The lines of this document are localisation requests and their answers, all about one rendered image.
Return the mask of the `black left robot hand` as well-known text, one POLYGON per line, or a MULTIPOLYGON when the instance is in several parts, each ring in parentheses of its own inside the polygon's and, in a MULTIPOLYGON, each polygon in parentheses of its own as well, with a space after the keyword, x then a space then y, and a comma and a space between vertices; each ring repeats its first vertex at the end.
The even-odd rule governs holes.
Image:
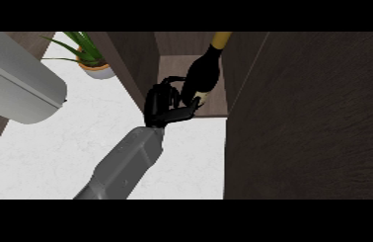
POLYGON ((175 81, 184 81, 179 76, 169 76, 148 90, 144 104, 146 127, 165 127, 171 122, 187 121, 193 118, 200 97, 191 99, 185 107, 179 106, 181 94, 171 85, 175 81))

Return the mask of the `green plant in pale pot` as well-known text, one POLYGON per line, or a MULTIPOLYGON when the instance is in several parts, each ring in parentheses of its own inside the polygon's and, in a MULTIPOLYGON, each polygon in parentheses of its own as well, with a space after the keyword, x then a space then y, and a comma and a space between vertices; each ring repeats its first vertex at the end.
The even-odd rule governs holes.
POLYGON ((63 34, 75 43, 76 47, 69 46, 51 38, 42 37, 42 39, 61 46, 73 54, 75 58, 67 58, 66 61, 75 62, 84 73, 92 79, 110 79, 115 76, 115 72, 87 32, 63 32, 63 34))

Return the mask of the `dark wooden cabinet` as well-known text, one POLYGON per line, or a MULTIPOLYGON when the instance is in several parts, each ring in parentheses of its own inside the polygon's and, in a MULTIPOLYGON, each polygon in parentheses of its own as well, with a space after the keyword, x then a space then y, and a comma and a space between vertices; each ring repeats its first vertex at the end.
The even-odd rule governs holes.
MULTIPOLYGON (((266 32, 234 32, 218 59, 219 78, 196 111, 199 118, 227 118, 259 55, 266 32)), ((213 32, 88 32, 140 110, 146 95, 168 76, 185 76, 206 52, 213 32)))

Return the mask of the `dark wooden cabinet door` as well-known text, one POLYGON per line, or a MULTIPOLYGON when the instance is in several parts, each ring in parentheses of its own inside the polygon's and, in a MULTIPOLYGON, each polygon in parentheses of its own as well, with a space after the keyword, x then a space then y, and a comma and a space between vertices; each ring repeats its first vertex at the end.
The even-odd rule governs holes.
POLYGON ((230 199, 373 199, 373 32, 269 33, 228 113, 230 199))

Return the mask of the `pale grey rounded appliance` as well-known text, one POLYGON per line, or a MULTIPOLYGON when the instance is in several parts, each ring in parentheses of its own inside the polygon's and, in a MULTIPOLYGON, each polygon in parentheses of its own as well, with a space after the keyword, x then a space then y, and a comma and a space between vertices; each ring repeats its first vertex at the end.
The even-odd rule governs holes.
POLYGON ((22 46, 0 32, 0 116, 38 123, 61 108, 66 84, 22 46))

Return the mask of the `black wine bottle yellow neck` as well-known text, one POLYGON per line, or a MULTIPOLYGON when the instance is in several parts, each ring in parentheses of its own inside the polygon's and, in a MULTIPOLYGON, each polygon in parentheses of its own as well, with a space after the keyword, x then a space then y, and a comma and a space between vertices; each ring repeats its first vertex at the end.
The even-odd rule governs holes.
POLYGON ((197 108, 203 105, 206 96, 215 87, 219 76, 218 59, 227 45, 231 32, 216 32, 204 54, 191 63, 181 90, 182 102, 197 108))

